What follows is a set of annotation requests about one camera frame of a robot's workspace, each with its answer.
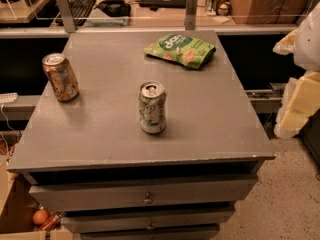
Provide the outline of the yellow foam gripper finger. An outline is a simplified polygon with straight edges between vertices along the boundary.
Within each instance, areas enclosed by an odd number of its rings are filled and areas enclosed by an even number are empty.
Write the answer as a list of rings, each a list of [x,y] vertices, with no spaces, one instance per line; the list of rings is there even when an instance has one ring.
[[[294,29],[288,33],[284,38],[275,44],[273,47],[273,52],[279,55],[288,55],[293,53],[295,37],[297,30]]]
[[[320,109],[320,73],[307,71],[299,79],[290,78],[276,117],[278,138],[294,137]]]

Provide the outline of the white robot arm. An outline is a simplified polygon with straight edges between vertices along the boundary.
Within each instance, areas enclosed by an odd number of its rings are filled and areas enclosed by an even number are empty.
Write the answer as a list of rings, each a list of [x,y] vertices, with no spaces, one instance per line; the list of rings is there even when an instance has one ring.
[[[302,77],[290,78],[276,117],[274,133],[292,138],[320,109],[320,2],[299,27],[273,48],[280,55],[293,55],[294,64],[305,70]]]

